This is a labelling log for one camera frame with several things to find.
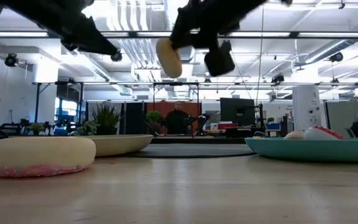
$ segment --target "white column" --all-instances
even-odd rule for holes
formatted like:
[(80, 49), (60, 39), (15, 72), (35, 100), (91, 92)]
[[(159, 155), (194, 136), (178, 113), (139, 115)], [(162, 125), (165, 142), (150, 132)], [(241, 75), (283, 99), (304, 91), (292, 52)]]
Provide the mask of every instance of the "white column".
[[(45, 58), (40, 60), (33, 66), (34, 82), (55, 82), (58, 80), (59, 64)], [(49, 85), (40, 94), (39, 109), (38, 109), (38, 121), (43, 123), (49, 121), (53, 124), (55, 121), (55, 98), (56, 98), (57, 86)]]
[(321, 125), (319, 91), (316, 85), (295, 86), (293, 88), (293, 108), (295, 131), (306, 130)]

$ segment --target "wooden table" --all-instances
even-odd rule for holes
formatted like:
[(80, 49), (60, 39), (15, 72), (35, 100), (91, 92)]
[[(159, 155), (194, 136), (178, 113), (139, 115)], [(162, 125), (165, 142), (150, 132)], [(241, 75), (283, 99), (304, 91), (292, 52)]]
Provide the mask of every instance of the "wooden table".
[(356, 224), (358, 165), (98, 159), (77, 174), (0, 179), (0, 223)]

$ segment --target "red and white object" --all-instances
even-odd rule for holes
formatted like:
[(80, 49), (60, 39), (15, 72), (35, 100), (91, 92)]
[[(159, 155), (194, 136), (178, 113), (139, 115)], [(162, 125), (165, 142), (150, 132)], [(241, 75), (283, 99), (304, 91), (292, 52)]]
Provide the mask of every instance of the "red and white object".
[(301, 140), (305, 138), (305, 132), (304, 131), (292, 131), (290, 133), (288, 133), (284, 139), (297, 139), (297, 140)]
[(305, 131), (305, 139), (340, 140), (343, 139), (343, 136), (328, 128), (324, 128), (321, 126), (313, 126)]

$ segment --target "teal plate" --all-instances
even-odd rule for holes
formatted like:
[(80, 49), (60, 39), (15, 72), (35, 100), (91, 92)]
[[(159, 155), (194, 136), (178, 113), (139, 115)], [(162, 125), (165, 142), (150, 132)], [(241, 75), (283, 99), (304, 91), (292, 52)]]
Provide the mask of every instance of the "teal plate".
[(257, 154), (275, 159), (313, 162), (358, 162), (358, 139), (284, 140), (246, 139)]

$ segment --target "computer monitor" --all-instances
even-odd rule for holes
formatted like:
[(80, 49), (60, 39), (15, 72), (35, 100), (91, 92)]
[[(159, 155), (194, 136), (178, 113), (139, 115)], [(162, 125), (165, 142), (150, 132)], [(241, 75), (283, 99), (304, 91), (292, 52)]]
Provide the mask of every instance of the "computer monitor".
[(221, 121), (232, 121), (239, 126), (255, 124), (254, 100), (221, 98)]

